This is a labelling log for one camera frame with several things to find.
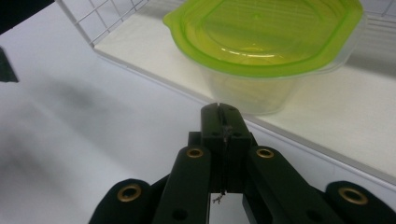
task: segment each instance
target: translucent plastic container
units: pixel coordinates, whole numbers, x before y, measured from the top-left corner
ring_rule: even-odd
[[[163,21],[218,101],[265,114],[304,75],[341,66],[361,18],[358,0],[188,0]]]

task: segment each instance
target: white wire grid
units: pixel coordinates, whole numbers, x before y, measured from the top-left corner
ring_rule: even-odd
[[[93,47],[149,0],[55,0]]]
[[[93,47],[149,0],[55,0]],[[396,29],[396,0],[361,0],[369,19]]]

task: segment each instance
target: black object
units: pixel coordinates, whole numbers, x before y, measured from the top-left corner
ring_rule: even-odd
[[[18,82],[17,76],[12,70],[7,55],[0,48],[0,81],[2,82]]]
[[[0,34],[47,7],[53,0],[1,0]]]
[[[239,111],[205,106],[169,176],[150,186],[129,179],[99,203],[90,224],[208,223],[209,195],[242,193],[250,223],[396,223],[396,214],[346,181],[312,188],[275,149],[257,146]]]

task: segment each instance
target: green plastic lid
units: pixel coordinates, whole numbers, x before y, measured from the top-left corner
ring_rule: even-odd
[[[330,63],[361,20],[359,0],[187,0],[167,14],[180,50],[242,77],[289,77]]]

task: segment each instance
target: screw hole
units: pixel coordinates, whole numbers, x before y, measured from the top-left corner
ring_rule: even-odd
[[[343,197],[346,201],[358,205],[365,205],[369,202],[367,197],[362,194],[360,191],[352,188],[340,188],[338,193]]]
[[[256,151],[261,158],[270,159],[274,157],[274,152],[267,148],[260,148]]]
[[[117,197],[123,203],[131,202],[140,197],[142,189],[137,184],[131,184],[119,190]]]
[[[306,215],[309,217],[309,219],[311,219],[314,222],[323,221],[322,215],[319,212],[315,211],[315,210],[306,211]]]
[[[199,148],[191,148],[187,151],[187,156],[190,158],[200,158],[204,155],[204,152]]]
[[[173,212],[172,217],[176,221],[186,220],[189,214],[184,209],[177,209]]]

